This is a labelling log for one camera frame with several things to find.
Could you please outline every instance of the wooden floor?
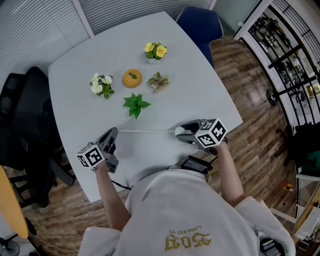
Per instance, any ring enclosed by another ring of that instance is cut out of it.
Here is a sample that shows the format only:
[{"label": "wooden floor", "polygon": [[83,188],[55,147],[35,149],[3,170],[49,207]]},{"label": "wooden floor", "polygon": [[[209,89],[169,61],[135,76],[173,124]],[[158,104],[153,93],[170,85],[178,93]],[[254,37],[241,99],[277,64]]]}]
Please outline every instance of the wooden floor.
[{"label": "wooden floor", "polygon": [[[296,169],[293,162],[283,167],[286,154],[274,157],[275,151],[283,144],[275,131],[284,129],[286,121],[280,106],[272,107],[266,99],[266,89],[270,84],[241,41],[224,37],[210,46],[215,70],[243,120],[243,124],[231,131],[228,138],[245,193],[294,217],[296,191],[283,190],[283,184],[293,183],[296,188]],[[216,162],[213,163],[209,184],[220,192]],[[125,200],[127,193],[121,196]],[[108,227],[102,203],[89,203],[77,181],[72,187],[60,182],[50,191],[49,200],[46,208],[32,205],[23,209],[37,230],[37,238],[32,239],[49,255],[76,255],[87,227]],[[281,222],[289,232],[292,231],[292,224]],[[46,243],[56,245],[69,254]]]}]

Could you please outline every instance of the person's arm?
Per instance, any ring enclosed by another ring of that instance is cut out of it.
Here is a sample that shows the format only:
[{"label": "person's arm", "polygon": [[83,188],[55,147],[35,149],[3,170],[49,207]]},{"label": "person's arm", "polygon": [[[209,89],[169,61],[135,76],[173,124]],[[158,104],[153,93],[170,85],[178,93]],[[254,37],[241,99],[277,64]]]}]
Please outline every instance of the person's arm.
[{"label": "person's arm", "polygon": [[218,153],[221,196],[228,204],[235,207],[245,199],[244,189],[229,152],[228,144],[223,141],[215,149]]},{"label": "person's arm", "polygon": [[110,228],[122,231],[131,215],[109,177],[109,168],[105,162],[97,166],[95,175],[108,224]]}]

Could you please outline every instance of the white table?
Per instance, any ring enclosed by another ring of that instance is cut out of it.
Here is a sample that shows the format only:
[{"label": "white table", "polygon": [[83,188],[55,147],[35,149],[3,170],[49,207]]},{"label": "white table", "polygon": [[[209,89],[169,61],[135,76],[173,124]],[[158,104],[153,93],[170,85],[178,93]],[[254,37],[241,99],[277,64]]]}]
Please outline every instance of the white table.
[{"label": "white table", "polygon": [[[149,64],[145,44],[157,41],[167,46],[168,54],[161,64]],[[128,69],[138,69],[142,74],[141,85],[134,89],[122,84]],[[95,72],[114,76],[115,94],[108,100],[90,90]],[[158,94],[147,84],[156,72],[169,75],[171,82]],[[231,131],[242,123],[205,56],[165,12],[123,23],[71,49],[49,67],[49,84],[65,152],[90,202],[100,199],[96,176],[81,166],[76,153],[111,127],[165,131],[193,119],[219,117]],[[131,93],[143,94],[142,99],[152,104],[137,120],[129,117],[128,107],[122,106],[123,98]],[[196,146],[178,141],[173,133],[119,133],[115,144],[119,165],[112,179],[126,186],[197,151]]]}]

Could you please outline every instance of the blue chair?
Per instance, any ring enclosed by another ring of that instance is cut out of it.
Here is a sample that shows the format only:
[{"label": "blue chair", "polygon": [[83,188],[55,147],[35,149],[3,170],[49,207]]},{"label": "blue chair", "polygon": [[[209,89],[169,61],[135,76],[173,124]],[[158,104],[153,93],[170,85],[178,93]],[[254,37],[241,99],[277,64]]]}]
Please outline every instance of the blue chair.
[{"label": "blue chair", "polygon": [[179,14],[176,22],[215,68],[210,42],[224,36],[218,15],[213,10],[187,6]]}]

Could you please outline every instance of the black device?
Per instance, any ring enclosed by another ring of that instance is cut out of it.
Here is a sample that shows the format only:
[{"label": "black device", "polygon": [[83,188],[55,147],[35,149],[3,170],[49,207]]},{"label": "black device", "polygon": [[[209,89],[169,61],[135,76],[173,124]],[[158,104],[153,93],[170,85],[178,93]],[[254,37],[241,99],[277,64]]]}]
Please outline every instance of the black device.
[{"label": "black device", "polygon": [[199,158],[196,158],[192,155],[189,155],[188,158],[181,165],[181,169],[191,170],[206,175],[209,171],[213,169],[213,167],[211,166],[212,162],[207,162]]},{"label": "black device", "polygon": [[285,251],[281,244],[272,238],[264,238],[260,241],[260,251],[265,256],[285,256]]}]

